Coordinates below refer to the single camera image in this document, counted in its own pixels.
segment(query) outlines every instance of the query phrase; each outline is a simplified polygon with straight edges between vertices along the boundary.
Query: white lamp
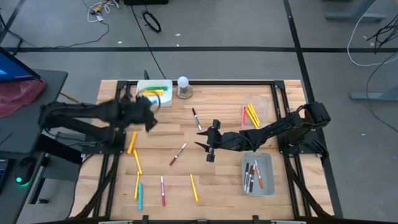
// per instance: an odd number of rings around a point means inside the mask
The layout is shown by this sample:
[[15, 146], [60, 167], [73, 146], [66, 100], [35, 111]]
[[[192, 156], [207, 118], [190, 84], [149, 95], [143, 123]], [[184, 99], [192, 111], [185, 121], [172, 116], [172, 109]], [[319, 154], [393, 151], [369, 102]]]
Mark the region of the white lamp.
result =
[[189, 80], [187, 77], [180, 77], [177, 81], [177, 96], [181, 99], [187, 99], [192, 96], [193, 90], [192, 86], [189, 85]]

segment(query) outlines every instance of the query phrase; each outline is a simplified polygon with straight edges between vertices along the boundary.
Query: black floor line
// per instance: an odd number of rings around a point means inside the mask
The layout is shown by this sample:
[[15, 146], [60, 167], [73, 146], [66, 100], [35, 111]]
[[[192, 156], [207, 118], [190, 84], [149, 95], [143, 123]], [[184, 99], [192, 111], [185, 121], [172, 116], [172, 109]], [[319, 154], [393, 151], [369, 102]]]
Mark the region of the black floor line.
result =
[[[15, 52], [15, 47], [4, 47], [9, 52]], [[294, 47], [151, 47], [153, 52], [294, 52]], [[380, 49], [379, 53], [392, 53], [398, 48]], [[374, 53], [373, 48], [352, 48], [351, 53]], [[149, 52], [147, 47], [71, 47], [71, 48], [35, 48], [22, 47], [18, 52]], [[347, 53], [346, 48], [302, 47], [302, 53]]]
[[[25, 3], [26, 0], [20, 0], [18, 2], [17, 7], [14, 9], [14, 12], [12, 12], [10, 18], [8, 19], [6, 25], [8, 28], [11, 27], [12, 23], [14, 22], [15, 18], [17, 17], [19, 10], [21, 9], [22, 5]], [[2, 42], [2, 40], [4, 40], [5, 36], [7, 34], [6, 28], [3, 29], [3, 31], [0, 34], [0, 44]]]
[[[314, 97], [314, 94], [312, 91], [310, 77], [308, 76], [307, 66], [305, 65], [303, 50], [301, 48], [299, 37], [297, 35], [297, 30], [296, 30], [296, 26], [294, 23], [294, 18], [293, 18], [292, 10], [290, 8], [289, 0], [284, 0], [284, 6], [285, 6], [287, 20], [289, 22], [290, 32], [292, 33], [292, 38], [293, 38], [294, 47], [295, 47], [296, 54], [297, 54], [298, 64], [300, 66], [300, 70], [301, 70], [301, 74], [302, 74], [302, 78], [303, 78], [305, 92], [307, 93], [308, 101], [313, 102], [313, 101], [315, 101], [315, 97]], [[318, 138], [325, 145], [325, 138], [323, 135], [323, 131], [321, 129], [319, 129], [317, 131], [317, 134], [318, 134]], [[330, 194], [330, 199], [331, 199], [331, 203], [333, 206], [334, 215], [338, 218], [343, 218], [343, 210], [341, 209], [340, 199], [339, 199], [337, 188], [336, 188], [336, 182], [335, 182], [335, 179], [333, 176], [333, 170], [331, 169], [331, 166], [330, 166], [330, 160], [328, 159], [327, 161], [328, 161], [328, 163], [326, 163], [326, 166], [324, 164], [323, 169], [325, 171], [325, 178], [326, 178], [328, 188], [329, 188], [329, 194]]]

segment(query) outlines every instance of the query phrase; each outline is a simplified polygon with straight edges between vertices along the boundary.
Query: wooden table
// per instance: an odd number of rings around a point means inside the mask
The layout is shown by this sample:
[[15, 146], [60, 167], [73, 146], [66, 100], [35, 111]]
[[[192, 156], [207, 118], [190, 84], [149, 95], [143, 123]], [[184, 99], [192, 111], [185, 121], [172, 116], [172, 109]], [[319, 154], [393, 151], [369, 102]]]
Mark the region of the wooden table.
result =
[[[114, 98], [117, 80], [103, 80], [97, 103]], [[300, 80], [285, 80], [287, 98], [291, 110], [305, 104]], [[272, 157], [275, 179], [275, 195], [250, 197], [241, 186], [241, 159], [244, 152], [217, 149], [214, 163], [206, 162], [206, 152], [194, 141], [206, 143], [206, 136], [198, 136], [193, 119], [195, 108], [203, 130], [211, 126], [213, 119], [221, 121], [221, 133], [241, 129], [241, 113], [246, 95], [261, 95], [270, 99], [269, 122], [276, 121], [271, 89], [264, 85], [197, 85], [193, 96], [181, 100], [175, 94], [170, 108], [162, 108], [155, 117], [157, 126], [146, 133], [143, 126], [126, 129], [126, 151], [132, 132], [138, 131], [135, 148], [140, 158], [144, 186], [144, 209], [137, 209], [134, 201], [137, 165], [132, 155], [124, 153], [119, 161], [111, 219], [140, 220], [149, 215], [151, 220], [250, 220], [253, 215], [260, 219], [293, 219], [287, 176], [276, 138], [269, 139], [257, 152], [267, 152]], [[94, 121], [97, 126], [105, 126]], [[173, 166], [169, 162], [187, 143]], [[102, 163], [101, 155], [86, 161], [80, 171], [72, 216], [76, 215], [95, 192]], [[305, 183], [317, 202], [333, 214], [328, 187], [321, 161], [315, 154], [300, 155]], [[189, 174], [193, 174], [199, 203], [195, 202]], [[166, 207], [162, 206], [160, 175], [164, 176]], [[296, 187], [300, 214], [304, 215], [303, 203]], [[104, 212], [103, 195], [101, 213]]]

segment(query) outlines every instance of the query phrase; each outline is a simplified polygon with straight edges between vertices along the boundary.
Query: gray plastic tray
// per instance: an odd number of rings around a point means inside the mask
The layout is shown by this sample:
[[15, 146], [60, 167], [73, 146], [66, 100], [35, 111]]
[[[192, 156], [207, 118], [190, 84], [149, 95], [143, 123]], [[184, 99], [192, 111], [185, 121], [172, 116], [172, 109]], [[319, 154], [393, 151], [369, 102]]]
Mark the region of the gray plastic tray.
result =
[[254, 171], [254, 183], [253, 191], [249, 192], [247, 195], [252, 196], [264, 196], [264, 195], [274, 195], [275, 194], [275, 182], [274, 182], [274, 171], [272, 169], [272, 159], [271, 155], [265, 152], [255, 153], [247, 152], [243, 155], [242, 159], [242, 190], [244, 188], [244, 175], [246, 172], [246, 163], [249, 163], [249, 168], [254, 164], [254, 160], [257, 160], [259, 165], [262, 183], [264, 188], [261, 189], [257, 171]]

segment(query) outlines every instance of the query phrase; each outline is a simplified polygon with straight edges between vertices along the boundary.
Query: gray floor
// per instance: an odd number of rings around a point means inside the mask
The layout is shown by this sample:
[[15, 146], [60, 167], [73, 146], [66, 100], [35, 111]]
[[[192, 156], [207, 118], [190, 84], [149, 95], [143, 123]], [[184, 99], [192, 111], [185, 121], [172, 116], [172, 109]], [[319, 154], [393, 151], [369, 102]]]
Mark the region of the gray floor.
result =
[[[87, 4], [96, 2], [86, 0]], [[344, 48], [353, 23], [330, 22], [327, 11], [352, 10], [359, 1], [290, 1], [302, 47]], [[0, 2], [5, 19], [16, 1]], [[148, 6], [164, 30], [145, 35], [153, 47], [258, 46], [293, 47], [282, 1], [270, 0], [170, 0], [166, 6]], [[136, 6], [140, 14], [142, 6]], [[391, 20], [398, 5], [383, 0], [372, 12], [385, 13]], [[86, 20], [81, 0], [26, 0], [11, 30], [42, 47], [68, 45], [98, 38], [105, 26]], [[100, 42], [84, 47], [145, 47], [138, 26], [127, 8], [111, 8], [104, 15], [110, 32]], [[365, 37], [386, 22], [361, 24], [353, 47], [369, 47]], [[14, 47], [17, 40], [7, 35], [2, 47]], [[398, 47], [392, 42], [388, 47]], [[156, 52], [169, 78], [263, 78], [301, 79], [295, 53], [288, 52]], [[353, 54], [360, 63], [381, 62], [389, 54]], [[64, 70], [69, 73], [64, 91], [82, 101], [95, 102], [102, 79], [142, 78], [143, 69], [160, 78], [148, 52], [60, 52], [18, 53], [17, 58], [32, 68]], [[325, 128], [333, 173], [345, 218], [398, 222], [397, 133], [377, 121], [367, 103], [351, 101], [352, 91], [363, 91], [374, 67], [358, 67], [346, 54], [304, 54], [315, 99], [324, 102], [332, 122]], [[384, 91], [398, 82], [396, 63], [383, 66], [371, 82], [370, 90]], [[396, 103], [373, 103], [375, 112], [398, 126]], [[49, 182], [43, 197], [49, 205], [27, 206], [19, 223], [65, 218], [73, 194], [73, 183]]]

